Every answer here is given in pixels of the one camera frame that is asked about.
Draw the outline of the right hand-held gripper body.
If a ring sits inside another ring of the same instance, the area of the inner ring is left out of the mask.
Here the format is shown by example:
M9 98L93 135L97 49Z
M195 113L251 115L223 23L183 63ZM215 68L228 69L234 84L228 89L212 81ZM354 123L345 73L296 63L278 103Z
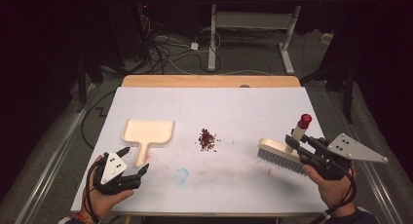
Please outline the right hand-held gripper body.
M312 137L309 144L314 153L298 153L300 162L313 167L325 180L341 180L353 161L386 163L388 158L373 151L348 135L341 133L331 142Z

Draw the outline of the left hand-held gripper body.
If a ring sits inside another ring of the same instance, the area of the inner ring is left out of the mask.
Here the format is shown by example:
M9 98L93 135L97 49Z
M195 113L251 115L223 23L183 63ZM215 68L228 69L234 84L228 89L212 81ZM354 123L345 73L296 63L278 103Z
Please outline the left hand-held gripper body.
M128 165L122 160L127 151L105 153L97 163L94 187L103 195L117 195L140 186L140 175L123 176Z

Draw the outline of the white brush with red-capped handle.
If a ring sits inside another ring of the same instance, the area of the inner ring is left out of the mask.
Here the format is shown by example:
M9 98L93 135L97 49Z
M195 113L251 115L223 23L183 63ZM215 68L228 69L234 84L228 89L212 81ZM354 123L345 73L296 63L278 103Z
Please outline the white brush with red-capped handle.
M291 137L300 142L309 124L312 122L310 114L303 114L296 127L292 130ZM269 138L261 138L257 145L257 156L267 162L278 165L281 168L289 169L299 174L304 174L299 155L291 146L277 142Z

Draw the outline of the beige plastic dustpan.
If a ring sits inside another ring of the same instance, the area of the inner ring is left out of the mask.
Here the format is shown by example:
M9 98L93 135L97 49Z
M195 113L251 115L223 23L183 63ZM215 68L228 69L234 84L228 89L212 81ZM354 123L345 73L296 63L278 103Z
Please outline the beige plastic dustpan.
M122 139L138 145L134 160L136 167L146 163L148 149L152 145L165 145L170 141L173 127L174 121L127 120Z

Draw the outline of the pile of red beans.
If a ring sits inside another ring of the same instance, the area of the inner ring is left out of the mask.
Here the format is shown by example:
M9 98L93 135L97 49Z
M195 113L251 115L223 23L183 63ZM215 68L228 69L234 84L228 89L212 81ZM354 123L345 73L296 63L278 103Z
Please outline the pile of red beans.
M198 137L198 143L202 152L215 152L215 145L220 142L215 133L211 133L208 129L202 129Z

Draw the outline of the person's left hand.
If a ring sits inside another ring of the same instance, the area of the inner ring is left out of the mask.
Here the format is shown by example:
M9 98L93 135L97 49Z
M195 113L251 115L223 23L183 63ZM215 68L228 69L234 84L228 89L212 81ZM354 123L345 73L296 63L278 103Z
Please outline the person's left hand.
M125 190L117 195L109 196L99 193L94 187L95 168L92 170L90 179L83 192L81 210L82 216L93 213L98 220L103 220L111 211L112 207L133 195L133 190Z

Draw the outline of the person's right hand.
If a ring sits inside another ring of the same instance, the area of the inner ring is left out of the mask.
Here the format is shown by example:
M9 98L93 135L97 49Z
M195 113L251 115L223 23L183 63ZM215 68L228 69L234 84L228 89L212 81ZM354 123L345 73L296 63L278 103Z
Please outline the person's right hand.
M304 165L302 169L319 186L320 198L328 207L339 205L350 197L351 181L348 177L341 180L325 180L309 165Z

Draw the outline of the black stand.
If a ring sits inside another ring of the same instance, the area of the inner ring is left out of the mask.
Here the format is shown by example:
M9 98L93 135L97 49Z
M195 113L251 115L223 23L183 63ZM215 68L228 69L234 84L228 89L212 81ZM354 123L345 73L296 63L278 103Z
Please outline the black stand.
M77 65L78 72L78 98L79 103L77 107L77 112L80 113L87 101L87 78L91 81L94 80L94 61L91 56L85 52L81 52L78 59Z
M319 69L299 79L301 85L310 81L323 80L328 92L338 92L342 89L344 91L343 114L349 124L353 122L354 63L357 55L354 31L352 13L346 10L339 20L338 28L335 30Z

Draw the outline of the white table mat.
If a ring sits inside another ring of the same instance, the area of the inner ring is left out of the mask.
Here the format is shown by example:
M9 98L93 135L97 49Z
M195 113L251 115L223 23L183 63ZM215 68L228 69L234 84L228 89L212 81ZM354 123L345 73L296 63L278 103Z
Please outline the white table mat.
M128 119L174 121L170 142L149 149L141 186L114 212L313 215L325 209L316 184L257 156L261 138L282 142L313 112L303 88L120 88L93 154L124 148ZM202 129L220 139L215 152L201 151Z

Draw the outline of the wooden table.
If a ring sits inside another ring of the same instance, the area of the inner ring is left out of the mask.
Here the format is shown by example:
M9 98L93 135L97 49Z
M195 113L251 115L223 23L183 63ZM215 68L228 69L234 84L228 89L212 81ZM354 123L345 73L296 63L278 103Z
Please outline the wooden table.
M128 75L122 87L149 88L299 88L293 76Z

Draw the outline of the aluminium floor rail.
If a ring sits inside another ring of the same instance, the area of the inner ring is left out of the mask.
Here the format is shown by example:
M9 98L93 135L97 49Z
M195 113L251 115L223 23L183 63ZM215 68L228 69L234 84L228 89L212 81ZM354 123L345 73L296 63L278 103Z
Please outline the aluminium floor rail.
M10 224L57 224L72 214L90 156L80 126L100 91L100 85L87 85L86 103L72 99L42 136L17 180L14 198L19 209Z
M413 196L413 185L376 126L363 99L356 98L353 101L350 123L342 112L341 98L336 93L332 93L330 98L347 133L389 159L385 164L357 163L357 170L361 171L357 198L362 201L362 206L374 212L382 224L409 224L411 212L408 200Z

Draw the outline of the white metal desk frame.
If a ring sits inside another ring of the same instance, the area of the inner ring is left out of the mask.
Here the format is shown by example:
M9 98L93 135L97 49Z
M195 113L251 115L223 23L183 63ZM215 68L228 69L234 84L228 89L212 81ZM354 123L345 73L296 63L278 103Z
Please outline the white metal desk frame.
M217 6L213 4L210 14L207 70L216 70L216 50L218 48L216 42L218 32L216 28L281 29L286 31L284 41L279 43L283 66L288 75L294 75L295 71L288 54L288 47L299 18L300 10L300 6L295 6L293 11L288 14L229 12L218 11Z

